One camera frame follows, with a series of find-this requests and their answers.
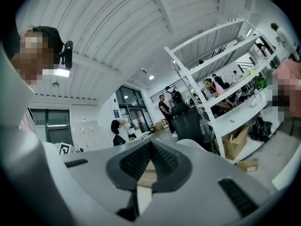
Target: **blue sign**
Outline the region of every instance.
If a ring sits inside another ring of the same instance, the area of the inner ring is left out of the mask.
[[[120,118],[118,110],[113,110],[115,118]]]

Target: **black chair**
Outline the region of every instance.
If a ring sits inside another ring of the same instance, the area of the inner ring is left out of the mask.
[[[171,110],[174,119],[171,121],[178,135],[178,139],[191,139],[200,144],[205,150],[212,151],[211,136],[203,135],[200,118],[196,110],[192,110],[186,103],[182,102]]]

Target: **white ceiling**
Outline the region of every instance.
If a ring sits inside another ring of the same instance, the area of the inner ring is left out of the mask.
[[[78,98],[102,105],[131,76],[151,86],[171,69],[164,46],[175,47],[217,21],[247,13],[252,1],[27,0],[16,15],[19,32],[30,25],[55,27],[80,55],[70,78],[38,81],[36,99]],[[148,74],[138,71],[141,67]],[[51,86],[56,81],[59,89]]]

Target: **green plant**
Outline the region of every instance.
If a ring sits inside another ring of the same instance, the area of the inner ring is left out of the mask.
[[[254,78],[254,89],[266,88],[268,85],[267,80],[262,78],[261,76],[256,76]]]

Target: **sticker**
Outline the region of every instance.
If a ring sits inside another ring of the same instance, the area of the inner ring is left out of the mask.
[[[250,167],[250,168],[247,168],[246,171],[247,171],[247,172],[250,172],[250,171],[256,171],[256,167]]]

